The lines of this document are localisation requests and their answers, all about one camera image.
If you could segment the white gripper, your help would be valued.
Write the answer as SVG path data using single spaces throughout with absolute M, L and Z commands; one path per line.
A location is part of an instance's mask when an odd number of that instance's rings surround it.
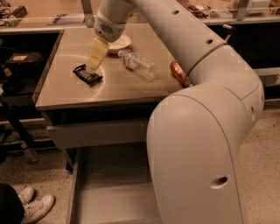
M 123 34 L 125 24 L 118 24 L 106 18 L 100 10 L 94 20 L 95 33 L 100 36 L 93 40 L 87 61 L 87 71 L 94 74 L 108 53 L 109 42 L 117 41 Z

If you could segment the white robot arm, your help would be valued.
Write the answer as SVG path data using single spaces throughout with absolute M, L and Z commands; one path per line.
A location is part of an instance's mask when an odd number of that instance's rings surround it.
M 176 0 L 101 0 L 94 29 L 110 42 L 138 9 L 192 86 L 163 99 L 147 127 L 163 224 L 248 224 L 239 149 L 263 111 L 256 72 Z

